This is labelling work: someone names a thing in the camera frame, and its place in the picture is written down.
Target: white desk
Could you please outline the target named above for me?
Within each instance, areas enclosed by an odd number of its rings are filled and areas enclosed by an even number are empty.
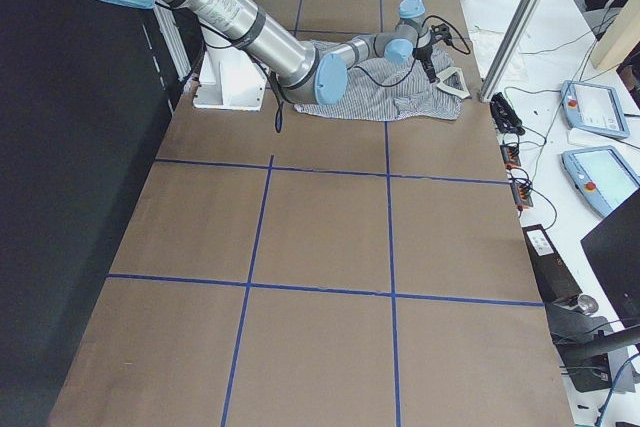
[[[471,29],[477,26],[484,30],[505,32],[520,0],[461,0],[467,25]],[[578,38],[589,30],[580,11],[573,0],[542,0],[535,12],[529,27],[520,43],[522,52],[536,52],[553,49],[565,42]],[[503,80],[500,90],[507,86],[520,87],[526,90],[559,89],[564,80],[574,77],[585,53],[594,41],[589,34],[577,42],[555,52],[525,55],[524,61],[528,74],[526,81],[514,82]],[[585,69],[583,79],[600,73],[591,63]],[[615,87],[625,112],[638,113],[636,105],[627,93],[615,70],[607,72],[593,83]],[[545,134],[551,125],[560,101],[556,93],[530,95],[515,90],[508,91],[509,98],[526,127]],[[640,145],[640,119],[629,118],[631,137],[628,142]],[[585,293],[596,298],[600,305],[597,315],[609,320],[617,319],[611,304],[600,287],[580,245],[582,239],[601,220],[580,197],[564,172],[560,154],[565,150],[580,148],[568,143],[568,125],[562,112],[553,123],[548,135],[548,144],[540,156],[538,173],[535,177],[535,188],[545,194],[558,209],[558,220],[548,231],[560,255],[571,273]],[[542,139],[534,133],[527,133],[522,140],[540,143]],[[640,172],[640,152],[615,141],[602,138],[600,145],[614,145],[627,159],[630,165]],[[531,145],[521,146],[520,157],[523,167],[533,174],[534,164],[539,149]],[[535,207],[522,214],[523,226],[542,224],[547,226],[553,219],[551,207],[540,197],[534,197]],[[620,330],[620,323],[612,325]],[[640,363],[635,362],[636,369]],[[602,405],[607,392],[598,391],[582,394],[577,392],[571,381],[565,379],[565,387],[576,424],[593,425],[597,416],[597,408]],[[580,410],[577,405],[588,406],[588,410]],[[640,392],[635,394],[615,394],[607,409],[604,424],[614,426],[615,421],[640,424]]]

